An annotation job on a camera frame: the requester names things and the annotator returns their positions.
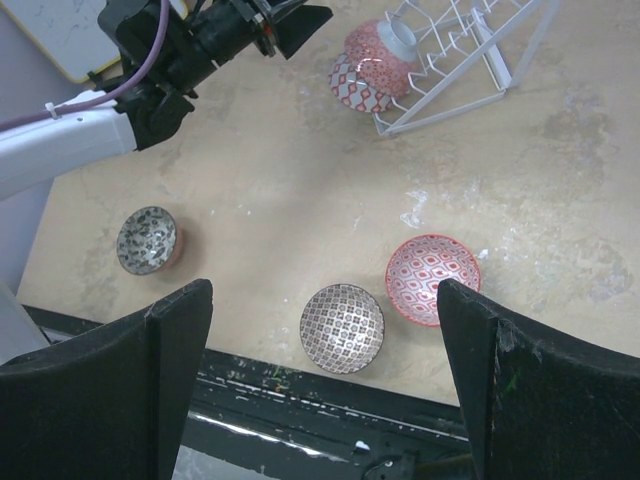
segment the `bowl rim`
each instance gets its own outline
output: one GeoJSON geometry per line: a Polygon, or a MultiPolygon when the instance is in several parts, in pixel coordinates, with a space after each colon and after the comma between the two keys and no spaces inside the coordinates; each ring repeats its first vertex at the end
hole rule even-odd
{"type": "Polygon", "coordinates": [[[358,373],[361,372],[362,370],[364,370],[365,368],[367,368],[369,365],[371,365],[373,363],[373,361],[378,358],[378,355],[380,355],[380,351],[382,350],[382,346],[384,345],[384,339],[385,339],[385,331],[386,331],[386,323],[384,320],[384,310],[382,310],[382,307],[380,306],[380,303],[378,302],[378,300],[376,300],[376,297],[374,297],[371,293],[369,293],[367,290],[365,290],[364,288],[358,286],[358,285],[354,285],[353,283],[332,283],[330,285],[327,285],[326,287],[322,287],[320,290],[318,290],[316,293],[314,293],[311,298],[307,301],[307,303],[304,304],[304,308],[302,309],[302,314],[300,315],[300,322],[299,322],[299,328],[298,328],[298,335],[300,336],[300,344],[302,345],[302,350],[304,350],[305,355],[307,356],[307,358],[309,358],[309,360],[311,360],[311,363],[313,363],[315,366],[317,366],[318,368],[320,368],[321,370],[330,373],[331,375],[353,375],[354,373],[358,373]],[[307,349],[304,346],[304,342],[302,341],[302,316],[304,315],[304,311],[307,309],[307,306],[311,303],[311,300],[313,300],[313,297],[315,297],[317,294],[319,294],[320,292],[322,292],[323,290],[326,290],[329,287],[335,287],[335,286],[348,286],[348,287],[353,287],[357,290],[360,290],[364,293],[366,293],[367,295],[369,295],[372,299],[373,299],[373,303],[376,305],[376,307],[378,307],[378,310],[380,310],[380,317],[381,317],[381,321],[382,321],[382,341],[380,342],[380,348],[378,348],[378,351],[375,353],[375,355],[373,357],[371,357],[371,360],[369,360],[369,363],[367,363],[364,367],[359,368],[358,370],[354,370],[353,372],[334,372],[332,370],[329,370],[328,368],[323,367],[322,365],[316,363],[313,358],[311,358],[311,355],[309,355],[309,352],[307,352],[307,349]]]}
{"type": "Polygon", "coordinates": [[[400,315],[402,315],[404,318],[406,318],[410,322],[413,322],[413,323],[415,323],[417,325],[420,325],[422,327],[440,328],[440,319],[439,318],[438,318],[438,324],[437,325],[431,325],[431,324],[427,324],[427,323],[418,322],[417,320],[411,318],[409,315],[405,314],[400,309],[400,307],[398,306],[397,302],[394,300],[394,297],[391,295],[391,288],[390,288],[390,285],[389,285],[390,282],[387,281],[387,279],[389,278],[389,270],[391,269],[391,261],[396,256],[396,254],[400,250],[402,250],[408,243],[415,242],[417,239],[421,239],[421,238],[424,238],[424,237],[436,237],[436,238],[444,238],[446,240],[451,240],[452,242],[455,242],[458,245],[460,245],[463,250],[466,250],[466,252],[471,256],[471,263],[475,266],[476,270],[478,271],[478,290],[477,290],[478,292],[482,288],[482,271],[480,270],[480,266],[478,265],[478,261],[476,260],[476,257],[475,257],[475,255],[473,254],[473,252],[471,251],[470,248],[468,248],[466,245],[461,243],[459,240],[456,240],[455,238],[450,237],[449,235],[443,235],[441,233],[424,233],[422,235],[416,235],[415,237],[411,237],[409,240],[406,240],[404,243],[402,243],[402,245],[400,245],[398,248],[396,248],[394,250],[393,254],[391,254],[391,257],[389,257],[389,261],[387,262],[387,268],[385,269],[385,272],[384,272],[384,286],[385,286],[385,289],[387,290],[387,297],[389,297],[389,300],[391,301],[391,304],[400,313],[400,315]]]}
{"type": "Polygon", "coordinates": [[[173,215],[171,215],[171,213],[170,213],[166,208],[162,208],[162,207],[160,207],[160,206],[158,206],[158,205],[147,205],[146,207],[139,208],[138,210],[136,210],[135,212],[133,212],[133,213],[132,213],[131,215],[129,215],[129,216],[127,217],[127,219],[122,223],[122,226],[120,227],[120,230],[118,231],[118,236],[116,237],[116,257],[118,257],[118,262],[120,262],[120,266],[121,266],[121,267],[122,267],[122,268],[123,268],[127,273],[130,273],[131,275],[136,275],[136,276],[138,276],[138,277],[144,277],[144,276],[146,276],[146,275],[151,275],[152,273],[155,273],[155,272],[157,272],[158,270],[160,270],[160,269],[164,266],[164,264],[169,260],[169,258],[171,258],[171,255],[173,255],[173,251],[175,250],[175,248],[176,248],[176,245],[177,245],[177,244],[178,244],[178,224],[176,223],[176,219],[175,219],[175,218],[173,218],[173,215]],[[122,258],[120,258],[120,254],[118,253],[118,245],[117,245],[117,243],[118,243],[118,242],[117,242],[117,239],[118,239],[118,238],[120,238],[120,234],[121,234],[121,233],[122,233],[122,231],[124,230],[125,225],[126,225],[126,224],[127,224],[127,222],[129,221],[129,219],[131,219],[132,217],[134,217],[135,215],[137,215],[137,214],[138,214],[138,213],[140,213],[141,211],[143,211],[143,210],[147,210],[148,208],[157,208],[157,209],[159,209],[159,210],[162,210],[162,212],[163,212],[164,214],[166,214],[166,215],[168,215],[168,216],[169,216],[169,219],[170,219],[170,220],[171,220],[171,222],[173,223],[173,226],[174,226],[174,228],[175,228],[175,230],[176,230],[176,241],[175,241],[175,242],[173,242],[173,244],[171,245],[171,248],[170,248],[169,253],[168,253],[168,255],[167,255],[167,260],[165,260],[164,262],[162,262],[162,264],[161,264],[159,267],[154,268],[154,269],[153,269],[153,270],[151,270],[150,272],[139,273],[139,272],[134,272],[134,271],[130,270],[130,269],[129,269],[129,268],[127,268],[127,267],[125,266],[125,264],[122,262],[122,258]]]}

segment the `white board with yellow edge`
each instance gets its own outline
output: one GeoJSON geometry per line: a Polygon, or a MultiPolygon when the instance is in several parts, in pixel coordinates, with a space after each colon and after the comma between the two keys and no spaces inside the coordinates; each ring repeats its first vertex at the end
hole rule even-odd
{"type": "MultiPolygon", "coordinates": [[[[75,83],[87,80],[88,72],[100,72],[120,59],[117,47],[98,26],[98,14],[106,3],[106,0],[0,0],[14,22],[75,83]]],[[[182,18],[187,16],[183,0],[171,0],[171,4],[182,18]]]]}

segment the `table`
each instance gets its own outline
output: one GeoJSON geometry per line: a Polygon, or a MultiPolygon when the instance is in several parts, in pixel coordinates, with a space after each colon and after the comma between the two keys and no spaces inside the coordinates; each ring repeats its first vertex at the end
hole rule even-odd
{"type": "Polygon", "coordinates": [[[436,232],[476,254],[493,300],[640,355],[640,6],[565,2],[521,88],[383,139],[333,98],[326,72],[345,34],[387,5],[328,3],[336,17],[291,61],[248,49],[203,83],[171,140],[58,178],[19,300],[108,322],[206,277],[209,347],[322,373],[300,314],[322,287],[353,283],[387,329],[375,361],[345,379],[455,404],[439,329],[400,317],[384,287],[394,249],[436,232]],[[134,277],[115,239],[146,205],[171,211],[187,244],[175,268],[134,277]]]}

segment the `red bowl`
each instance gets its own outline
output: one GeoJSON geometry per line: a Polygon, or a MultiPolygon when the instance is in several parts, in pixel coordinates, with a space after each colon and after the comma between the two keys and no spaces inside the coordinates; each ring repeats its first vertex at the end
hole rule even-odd
{"type": "Polygon", "coordinates": [[[438,327],[438,285],[447,278],[480,290],[480,268],[468,248],[444,235],[421,235],[391,256],[385,276],[387,295],[407,319],[438,327]]]}

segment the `wall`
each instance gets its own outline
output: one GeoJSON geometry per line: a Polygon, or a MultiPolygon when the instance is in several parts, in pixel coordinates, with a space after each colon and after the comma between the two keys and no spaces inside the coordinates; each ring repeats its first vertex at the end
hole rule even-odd
{"type": "MultiPolygon", "coordinates": [[[[0,121],[75,97],[68,81],[0,8],[0,121]]],[[[15,293],[33,244],[51,182],[0,201],[0,281],[15,293]]]]}

